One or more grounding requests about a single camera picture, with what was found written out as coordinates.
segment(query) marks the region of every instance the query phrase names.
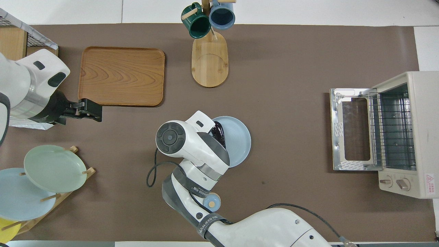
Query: blue plate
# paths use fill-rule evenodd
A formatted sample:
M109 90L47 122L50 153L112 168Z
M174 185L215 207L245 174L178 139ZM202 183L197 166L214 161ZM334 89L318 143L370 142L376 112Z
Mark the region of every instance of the blue plate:
M0 218L12 221L27 221L45 215L55 204L55 198L40 202L55 193L35 186L20 173L23 168L0 171Z
M240 120L231 116L219 116L212 120L218 121L223 126L230 167L241 164L247 158L252 146L248 128Z

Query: white floor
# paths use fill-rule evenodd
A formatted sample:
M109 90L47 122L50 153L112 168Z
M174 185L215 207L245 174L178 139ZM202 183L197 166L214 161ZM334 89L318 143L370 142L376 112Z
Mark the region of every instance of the white floor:
M193 0L0 0L30 24L180 23ZM434 0L237 0L237 24L432 26Z
M439 71L439 26L415 27L417 60L420 71Z

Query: brown tabletop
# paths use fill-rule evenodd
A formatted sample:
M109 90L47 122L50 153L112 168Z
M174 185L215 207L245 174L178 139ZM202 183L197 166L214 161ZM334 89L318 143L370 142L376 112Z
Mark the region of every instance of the brown tabletop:
M248 158L213 189L218 213L239 221L284 202L307 207L353 241L433 241L431 200L381 191L376 172L332 170L329 89L372 87L418 70L411 27L236 25L227 40L230 72L217 88L191 75L193 40L182 24L45 25L71 69L60 89L77 99L82 51L89 46L150 47L166 54L159 107L104 107L103 122L68 119L47 131L11 127L0 148L1 169L23 167L42 144L79 148L97 172L30 232L15 240L201 241L195 229L145 178L153 165L155 133L168 120L195 111L234 116L252 135ZM159 161L168 160L160 155ZM335 235L312 215L294 210L323 237Z

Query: metal mesh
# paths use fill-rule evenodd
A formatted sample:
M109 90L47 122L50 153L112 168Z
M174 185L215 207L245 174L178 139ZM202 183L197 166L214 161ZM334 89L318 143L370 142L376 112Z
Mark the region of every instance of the metal mesh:
M2 16L0 16L0 26L14 26L10 21L6 20ZM44 43L40 42L32 35L28 33L27 47L37 47L37 46L46 46Z
M0 26L12 26L12 23L0 16Z
M36 47L36 46L46 46L46 45L41 43L39 40L34 38L32 35L28 34L27 47Z

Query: yellow plate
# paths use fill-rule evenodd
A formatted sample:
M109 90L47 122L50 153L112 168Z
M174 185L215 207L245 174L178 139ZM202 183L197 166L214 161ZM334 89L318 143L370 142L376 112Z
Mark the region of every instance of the yellow plate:
M0 243L7 243L9 241L11 241L11 239L13 239L15 237L15 235L17 235L18 231L21 228L21 224L18 224L16 226L13 226L9 229L6 229L4 231L2 231L1 229L5 226L14 224L15 221L10 221L10 220L5 220L3 218L0 218Z

